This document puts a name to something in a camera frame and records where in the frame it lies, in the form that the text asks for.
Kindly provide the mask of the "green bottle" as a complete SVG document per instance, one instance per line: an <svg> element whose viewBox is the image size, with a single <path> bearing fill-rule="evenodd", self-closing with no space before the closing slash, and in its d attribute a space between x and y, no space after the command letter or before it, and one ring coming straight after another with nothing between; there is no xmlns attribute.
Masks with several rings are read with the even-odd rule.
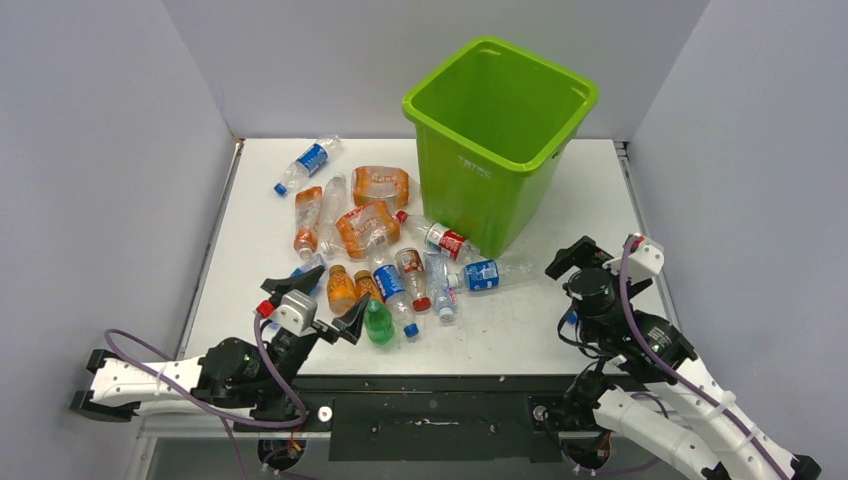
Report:
<svg viewBox="0 0 848 480"><path fill-rule="evenodd" d="M386 345L394 337L395 330L391 311L378 300L370 299L368 301L363 325L369 340L375 345Z"/></svg>

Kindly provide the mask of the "pepsi bottle blue cap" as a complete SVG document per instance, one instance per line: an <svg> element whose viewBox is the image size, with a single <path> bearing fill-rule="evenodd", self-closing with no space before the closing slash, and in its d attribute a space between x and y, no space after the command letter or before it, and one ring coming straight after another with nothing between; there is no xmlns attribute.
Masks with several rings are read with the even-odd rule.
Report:
<svg viewBox="0 0 848 480"><path fill-rule="evenodd" d="M406 339L409 341L417 340L420 331L415 318L412 298L405 288L387 244L371 240L366 251L374 281L383 302L391 311Z"/></svg>

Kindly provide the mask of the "crushed blue label bottle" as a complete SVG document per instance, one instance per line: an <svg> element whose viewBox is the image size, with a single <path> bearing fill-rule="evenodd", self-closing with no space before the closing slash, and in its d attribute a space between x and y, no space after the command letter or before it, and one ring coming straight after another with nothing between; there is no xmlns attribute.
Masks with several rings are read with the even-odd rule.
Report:
<svg viewBox="0 0 848 480"><path fill-rule="evenodd" d="M321 267L323 270L326 270L326 268L327 268L326 261L324 260L324 258L323 258L323 256L322 256L321 254L315 254L315 255L313 255L313 256L312 256L309 260L307 260L305 263L303 263L302 265L300 265L300 266L296 267L296 268L292 271L291 276L292 276L292 277L295 277L295 276L298 276L298 275L301 275L301 274L307 273L307 272L309 272L309 271L311 271L311 270L313 270L313 269L315 269L315 268L318 268L318 267Z"/></svg>

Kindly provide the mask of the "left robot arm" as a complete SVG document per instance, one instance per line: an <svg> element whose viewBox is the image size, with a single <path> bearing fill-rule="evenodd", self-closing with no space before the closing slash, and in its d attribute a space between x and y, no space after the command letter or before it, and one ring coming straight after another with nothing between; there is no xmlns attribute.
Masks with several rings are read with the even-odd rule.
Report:
<svg viewBox="0 0 848 480"><path fill-rule="evenodd" d="M265 279L268 297L255 310L253 340L228 337L200 356L149 363L115 345L93 350L86 364L92 382L74 393L71 411L102 422L200 411L260 430L304 424L309 410L294 379L319 341L358 342L370 301L363 296L340 316L320 319L311 293L325 271Z"/></svg>

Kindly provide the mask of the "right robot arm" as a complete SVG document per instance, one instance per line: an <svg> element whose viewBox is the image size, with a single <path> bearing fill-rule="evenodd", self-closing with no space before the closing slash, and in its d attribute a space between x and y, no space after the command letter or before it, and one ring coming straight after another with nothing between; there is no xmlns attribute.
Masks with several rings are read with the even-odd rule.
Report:
<svg viewBox="0 0 848 480"><path fill-rule="evenodd" d="M559 250L545 273L563 288L577 321L571 345L597 366L566 391L567 425L616 433L688 479L817 479L822 467L764 433L668 320L634 307L664 266L662 248L631 234L613 255L584 236Z"/></svg>

